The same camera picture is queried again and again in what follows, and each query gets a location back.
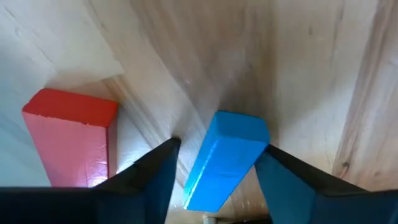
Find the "wooden block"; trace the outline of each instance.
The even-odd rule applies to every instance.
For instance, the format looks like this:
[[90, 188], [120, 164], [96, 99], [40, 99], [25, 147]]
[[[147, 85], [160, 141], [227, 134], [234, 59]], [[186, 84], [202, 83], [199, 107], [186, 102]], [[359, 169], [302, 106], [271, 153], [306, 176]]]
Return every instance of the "wooden block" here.
[[92, 187], [116, 173], [109, 160], [115, 158], [117, 110], [114, 101], [47, 88], [23, 107], [53, 187]]
[[217, 212], [269, 143], [263, 119], [218, 111], [184, 188], [184, 208]]

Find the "plywood surface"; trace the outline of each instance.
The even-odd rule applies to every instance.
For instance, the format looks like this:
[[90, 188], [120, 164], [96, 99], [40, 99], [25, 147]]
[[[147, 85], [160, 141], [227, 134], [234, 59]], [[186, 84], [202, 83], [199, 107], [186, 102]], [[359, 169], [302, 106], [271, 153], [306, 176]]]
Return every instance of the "plywood surface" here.
[[[48, 181], [18, 114], [47, 85], [120, 102], [119, 170], [182, 138], [168, 223], [205, 215], [182, 210], [182, 189], [218, 109], [264, 118], [273, 144], [326, 172], [369, 190], [396, 187], [396, 1], [1, 6], [0, 168], [16, 167], [1, 185]], [[211, 215], [266, 213], [252, 169]]]

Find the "wooden surface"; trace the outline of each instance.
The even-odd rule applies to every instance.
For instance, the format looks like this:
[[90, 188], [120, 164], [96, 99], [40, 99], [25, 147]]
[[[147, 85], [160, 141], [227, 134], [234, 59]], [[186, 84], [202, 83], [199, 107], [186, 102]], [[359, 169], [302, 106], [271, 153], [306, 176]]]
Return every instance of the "wooden surface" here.
[[[46, 85], [120, 102], [119, 170], [182, 138], [168, 223], [201, 223], [182, 189], [218, 109], [365, 189], [397, 187], [396, 2], [1, 1], [0, 185], [48, 185], [20, 114]], [[216, 216], [266, 213], [252, 169]]]

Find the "red block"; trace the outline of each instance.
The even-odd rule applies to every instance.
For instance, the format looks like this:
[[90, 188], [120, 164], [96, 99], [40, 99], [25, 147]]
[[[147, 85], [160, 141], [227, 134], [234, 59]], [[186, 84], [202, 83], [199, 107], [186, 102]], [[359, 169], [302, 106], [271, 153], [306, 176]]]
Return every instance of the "red block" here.
[[53, 187], [92, 187], [116, 173], [117, 110], [114, 101], [51, 89], [24, 106]]

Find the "blue block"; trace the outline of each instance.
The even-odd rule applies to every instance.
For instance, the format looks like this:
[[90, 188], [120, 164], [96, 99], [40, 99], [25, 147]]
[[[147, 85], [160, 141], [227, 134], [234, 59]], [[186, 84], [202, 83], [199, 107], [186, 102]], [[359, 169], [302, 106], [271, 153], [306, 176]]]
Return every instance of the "blue block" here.
[[217, 212], [268, 143], [263, 119], [218, 111], [185, 184], [183, 207]]

